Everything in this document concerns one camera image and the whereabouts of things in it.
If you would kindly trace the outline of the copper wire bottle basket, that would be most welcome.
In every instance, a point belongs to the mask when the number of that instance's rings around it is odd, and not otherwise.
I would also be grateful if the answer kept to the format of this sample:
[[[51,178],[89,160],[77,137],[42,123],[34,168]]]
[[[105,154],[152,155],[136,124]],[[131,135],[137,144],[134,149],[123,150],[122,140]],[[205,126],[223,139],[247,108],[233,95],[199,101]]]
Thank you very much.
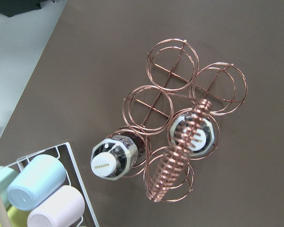
[[[183,199],[193,190],[191,163],[197,161],[190,158],[188,140],[208,117],[213,122],[216,150],[221,138],[217,117],[231,114],[243,104],[246,77],[233,63],[215,62],[200,68],[195,49],[177,38],[153,46],[145,68],[149,84],[137,87],[124,99],[125,127],[145,139],[140,173],[148,199],[169,202],[167,193],[187,184],[187,191],[180,196]],[[178,145],[171,146],[168,127],[176,114],[187,111],[195,114],[195,120],[189,122],[183,138],[175,139]]]

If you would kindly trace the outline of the tea bottle white cap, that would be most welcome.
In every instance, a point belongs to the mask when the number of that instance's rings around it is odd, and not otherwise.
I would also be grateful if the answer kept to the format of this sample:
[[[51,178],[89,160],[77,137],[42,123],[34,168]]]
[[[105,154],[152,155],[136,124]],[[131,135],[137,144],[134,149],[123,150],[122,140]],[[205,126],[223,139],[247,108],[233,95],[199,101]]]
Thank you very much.
[[[176,138],[183,138],[183,134],[187,132],[189,122],[195,120],[195,114],[192,112],[181,112],[176,114],[170,126],[168,127],[169,144],[178,145]],[[214,151],[215,132],[213,122],[205,117],[200,123],[200,128],[196,129],[196,133],[192,139],[188,140],[188,150],[192,160],[205,158]]]
[[[118,180],[141,164],[145,139],[132,131],[117,132],[100,141],[91,153],[93,174],[106,180]]]

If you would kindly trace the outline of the white cup rack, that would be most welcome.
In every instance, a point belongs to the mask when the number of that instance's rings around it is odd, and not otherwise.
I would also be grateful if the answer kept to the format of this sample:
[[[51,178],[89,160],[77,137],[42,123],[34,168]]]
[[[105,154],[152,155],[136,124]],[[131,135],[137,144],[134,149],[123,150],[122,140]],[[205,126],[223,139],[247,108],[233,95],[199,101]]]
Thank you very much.
[[[85,201],[85,211],[74,226],[77,227],[99,227],[99,222],[97,220],[96,214],[92,207],[91,201],[89,199],[87,190],[85,188],[84,182],[82,180],[76,159],[74,157],[73,151],[71,149],[71,145],[69,142],[65,142],[59,145],[55,145],[53,147],[45,148],[40,151],[36,151],[34,153],[24,155],[19,157],[16,160],[16,165],[18,169],[22,171],[24,167],[28,165],[28,163],[37,155],[47,154],[51,155],[64,165],[67,172],[67,180],[66,183],[70,186],[75,187],[82,194]]]

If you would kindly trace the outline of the light blue cup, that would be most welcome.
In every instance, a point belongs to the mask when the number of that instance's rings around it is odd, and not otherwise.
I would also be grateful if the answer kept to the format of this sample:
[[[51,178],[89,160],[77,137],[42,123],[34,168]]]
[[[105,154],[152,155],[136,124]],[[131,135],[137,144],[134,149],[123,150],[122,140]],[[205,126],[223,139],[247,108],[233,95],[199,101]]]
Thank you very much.
[[[33,210],[65,179],[66,169],[60,160],[46,154],[35,156],[8,186],[8,199],[19,210]]]

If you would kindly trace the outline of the pink cup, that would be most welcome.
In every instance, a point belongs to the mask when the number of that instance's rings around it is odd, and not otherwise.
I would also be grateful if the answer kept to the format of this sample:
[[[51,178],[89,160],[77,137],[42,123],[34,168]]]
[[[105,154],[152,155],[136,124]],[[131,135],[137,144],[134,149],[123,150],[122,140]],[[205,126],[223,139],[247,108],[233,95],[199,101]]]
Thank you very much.
[[[28,227],[70,227],[85,210],[85,201],[76,188],[64,185],[54,192],[27,218]]]

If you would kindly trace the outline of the mint green cup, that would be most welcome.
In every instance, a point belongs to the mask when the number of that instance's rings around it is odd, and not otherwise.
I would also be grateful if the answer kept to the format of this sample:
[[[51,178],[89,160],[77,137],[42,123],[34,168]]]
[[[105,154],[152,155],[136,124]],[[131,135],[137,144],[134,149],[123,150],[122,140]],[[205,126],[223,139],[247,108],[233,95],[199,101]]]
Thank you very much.
[[[11,206],[7,195],[7,188],[18,176],[19,172],[10,168],[0,166],[0,196],[2,198],[5,209]]]

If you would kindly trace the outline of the black equipment on side table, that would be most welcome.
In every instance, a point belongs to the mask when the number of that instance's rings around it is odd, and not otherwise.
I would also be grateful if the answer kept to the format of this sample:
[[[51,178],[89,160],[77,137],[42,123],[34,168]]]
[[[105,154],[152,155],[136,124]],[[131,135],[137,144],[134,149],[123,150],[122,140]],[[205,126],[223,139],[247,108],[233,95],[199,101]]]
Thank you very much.
[[[0,14],[6,17],[23,14],[33,10],[40,10],[47,4],[66,3],[67,0],[0,0]]]

